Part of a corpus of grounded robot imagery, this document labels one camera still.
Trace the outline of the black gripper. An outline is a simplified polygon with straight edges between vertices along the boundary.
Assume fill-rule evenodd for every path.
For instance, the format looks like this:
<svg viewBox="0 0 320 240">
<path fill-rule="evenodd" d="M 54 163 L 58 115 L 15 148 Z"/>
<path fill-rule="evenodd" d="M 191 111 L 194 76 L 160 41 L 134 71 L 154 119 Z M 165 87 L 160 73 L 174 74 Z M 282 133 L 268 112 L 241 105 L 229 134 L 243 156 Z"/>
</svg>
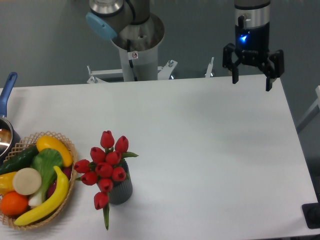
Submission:
<svg viewBox="0 0 320 240">
<path fill-rule="evenodd" d="M 284 51 L 279 49 L 269 52 L 270 25 L 265 24 L 254 28 L 235 26 L 235 45 L 228 43 L 223 48 L 222 66 L 232 73 L 232 83 L 239 81 L 240 63 L 248 66 L 259 66 L 266 77 L 265 91 L 269 92 L 277 78 L 285 72 Z M 233 62 L 235 52 L 238 60 Z"/>
</svg>

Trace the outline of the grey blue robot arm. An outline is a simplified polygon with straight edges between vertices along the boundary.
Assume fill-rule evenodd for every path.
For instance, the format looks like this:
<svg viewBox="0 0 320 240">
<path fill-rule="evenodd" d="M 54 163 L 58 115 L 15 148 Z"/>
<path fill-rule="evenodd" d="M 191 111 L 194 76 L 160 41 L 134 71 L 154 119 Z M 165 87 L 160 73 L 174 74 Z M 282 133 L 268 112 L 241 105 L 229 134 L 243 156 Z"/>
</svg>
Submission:
<svg viewBox="0 0 320 240">
<path fill-rule="evenodd" d="M 126 82 L 168 80 L 177 62 L 158 65 L 158 47 L 165 34 L 163 22 L 150 11 L 148 0 L 91 0 L 86 15 L 89 27 L 119 51 Z M 235 42 L 223 48 L 222 66 L 239 80 L 239 65 L 258 68 L 266 77 L 266 91 L 285 71 L 284 52 L 269 50 L 268 0 L 236 0 Z"/>
</svg>

